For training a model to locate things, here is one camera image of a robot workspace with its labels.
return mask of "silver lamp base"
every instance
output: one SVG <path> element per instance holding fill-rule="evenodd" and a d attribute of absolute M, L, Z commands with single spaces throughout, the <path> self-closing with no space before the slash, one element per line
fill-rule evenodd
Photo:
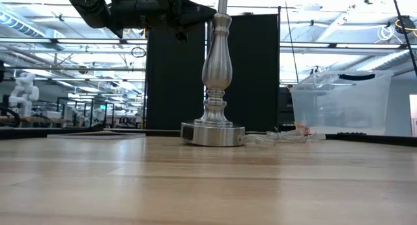
<path fill-rule="evenodd" d="M 207 127 L 182 123 L 181 140 L 185 143 L 208 147 L 236 147 L 244 145 L 244 127 Z"/>

